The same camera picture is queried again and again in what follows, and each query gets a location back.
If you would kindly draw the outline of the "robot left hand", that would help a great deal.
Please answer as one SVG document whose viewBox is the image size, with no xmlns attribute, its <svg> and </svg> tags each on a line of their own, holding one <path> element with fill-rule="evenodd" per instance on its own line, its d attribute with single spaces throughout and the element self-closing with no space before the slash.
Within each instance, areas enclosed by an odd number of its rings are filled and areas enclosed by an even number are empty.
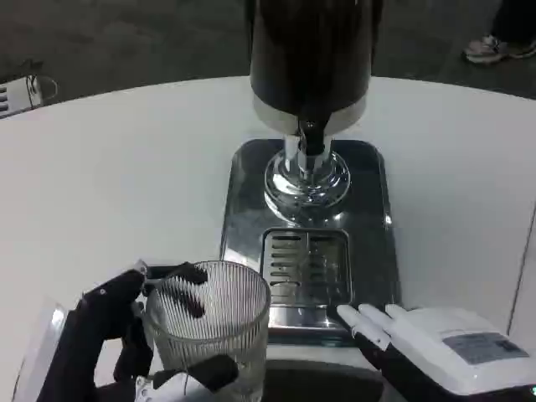
<svg viewBox="0 0 536 402">
<path fill-rule="evenodd" d="M 44 314 L 36 344 L 23 359 L 13 401 L 214 401 L 239 377 L 238 364 L 217 354 L 179 369 L 149 372 L 153 351 L 137 306 L 171 276 L 189 285 L 207 283 L 206 270 L 189 262 L 132 268 L 84 293 L 75 308 L 55 304 Z M 110 384 L 95 383 L 105 342 L 122 342 Z"/>
</svg>

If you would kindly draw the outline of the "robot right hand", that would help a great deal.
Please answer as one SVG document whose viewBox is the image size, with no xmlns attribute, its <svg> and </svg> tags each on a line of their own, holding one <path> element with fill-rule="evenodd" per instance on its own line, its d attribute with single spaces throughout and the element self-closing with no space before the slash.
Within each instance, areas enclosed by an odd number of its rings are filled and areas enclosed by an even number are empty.
<svg viewBox="0 0 536 402">
<path fill-rule="evenodd" d="M 339 305 L 361 354 L 406 401 L 533 401 L 535 357 L 474 312 Z"/>
</svg>

